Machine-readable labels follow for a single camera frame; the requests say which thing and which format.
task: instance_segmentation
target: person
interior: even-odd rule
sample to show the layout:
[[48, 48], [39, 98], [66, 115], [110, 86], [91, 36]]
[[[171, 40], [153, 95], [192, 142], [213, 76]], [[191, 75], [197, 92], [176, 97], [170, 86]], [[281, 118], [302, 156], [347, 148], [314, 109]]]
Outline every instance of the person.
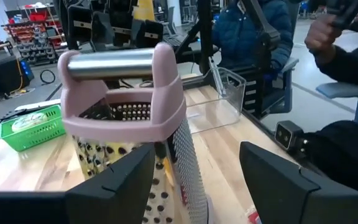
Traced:
[[[305, 39], [320, 71], [338, 82], [358, 85], [358, 49], [346, 52], [334, 45], [342, 31], [333, 27], [335, 16], [322, 15]], [[306, 133], [306, 154], [328, 177], [358, 190], [358, 123], [337, 121], [315, 133]]]
[[[280, 33], [280, 43], [272, 52], [271, 69], [273, 80], [290, 58], [293, 42], [293, 29], [288, 7], [282, 0], [259, 0], [267, 22]], [[220, 67], [255, 65], [255, 44], [258, 30], [242, 5], [242, 1], [232, 1], [223, 9], [213, 26], [213, 44], [221, 49]]]

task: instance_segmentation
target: black speaker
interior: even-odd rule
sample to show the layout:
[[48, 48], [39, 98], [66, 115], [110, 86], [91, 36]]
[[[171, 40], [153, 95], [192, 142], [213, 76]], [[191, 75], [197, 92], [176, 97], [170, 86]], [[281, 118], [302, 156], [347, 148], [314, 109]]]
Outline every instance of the black speaker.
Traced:
[[29, 72], [15, 56], [0, 60], [0, 93], [10, 92], [29, 85]]

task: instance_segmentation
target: gray floor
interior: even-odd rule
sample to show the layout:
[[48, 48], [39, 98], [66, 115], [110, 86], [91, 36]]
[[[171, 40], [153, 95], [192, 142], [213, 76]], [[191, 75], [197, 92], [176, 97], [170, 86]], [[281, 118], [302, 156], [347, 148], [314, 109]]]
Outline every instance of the gray floor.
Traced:
[[[298, 21], [295, 32], [292, 57], [300, 59], [299, 64], [293, 72], [293, 109], [287, 114], [273, 114], [262, 120], [262, 122], [274, 129], [277, 121], [292, 120], [300, 125], [305, 131], [315, 131], [323, 126], [341, 119], [352, 119], [356, 108], [356, 99], [335, 99], [327, 100], [319, 95], [315, 88], [327, 82], [333, 82], [329, 77], [322, 74], [313, 60], [313, 56], [308, 52], [303, 40], [306, 37], [310, 26], [310, 21]], [[345, 32], [336, 42], [346, 50], [353, 50], [358, 47], [358, 34]], [[5, 57], [5, 53], [0, 53], [0, 58]], [[214, 56], [217, 63], [220, 62], [220, 54]], [[53, 84], [42, 85], [39, 74], [42, 70], [49, 69], [57, 73], [56, 65], [46, 65], [34, 67], [32, 69], [35, 79], [31, 81], [28, 88], [35, 88], [33, 92], [27, 93], [17, 98], [0, 101], [0, 117], [7, 111], [13, 110], [20, 105], [36, 103], [47, 99], [53, 91], [59, 86], [57, 80]], [[199, 73], [197, 65], [192, 63], [183, 63], [178, 65], [180, 74]], [[53, 94], [51, 99], [60, 97], [60, 91]]]

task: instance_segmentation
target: clear plastic container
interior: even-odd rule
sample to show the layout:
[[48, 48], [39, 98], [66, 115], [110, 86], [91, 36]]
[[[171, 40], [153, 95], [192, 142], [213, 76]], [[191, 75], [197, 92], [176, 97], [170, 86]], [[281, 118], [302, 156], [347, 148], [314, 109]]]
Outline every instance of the clear plastic container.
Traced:
[[186, 115], [192, 134], [234, 124], [241, 115], [246, 90], [244, 78], [225, 68], [212, 68], [203, 79], [211, 85], [185, 92]]

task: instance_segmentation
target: human hand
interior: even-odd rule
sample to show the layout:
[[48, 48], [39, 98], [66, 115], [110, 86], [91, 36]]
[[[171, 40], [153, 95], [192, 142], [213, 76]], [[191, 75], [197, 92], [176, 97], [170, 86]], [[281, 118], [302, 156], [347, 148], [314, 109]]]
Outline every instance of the human hand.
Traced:
[[335, 16], [323, 14], [310, 25], [305, 44], [318, 63], [328, 63], [335, 56], [333, 43], [342, 30], [332, 26], [334, 20]]

